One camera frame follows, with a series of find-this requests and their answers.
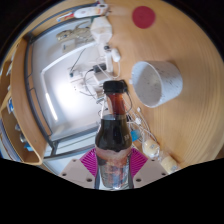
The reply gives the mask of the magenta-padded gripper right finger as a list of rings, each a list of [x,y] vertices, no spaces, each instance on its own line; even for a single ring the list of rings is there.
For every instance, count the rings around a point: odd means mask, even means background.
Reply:
[[[137,149],[132,149],[128,176],[130,188],[141,188],[167,175],[168,173],[157,160],[147,158]]]

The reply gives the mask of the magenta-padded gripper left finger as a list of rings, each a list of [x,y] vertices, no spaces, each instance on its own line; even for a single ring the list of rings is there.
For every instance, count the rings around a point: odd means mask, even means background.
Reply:
[[[72,159],[59,176],[81,187],[98,189],[100,176],[95,149],[89,150],[80,159]]]

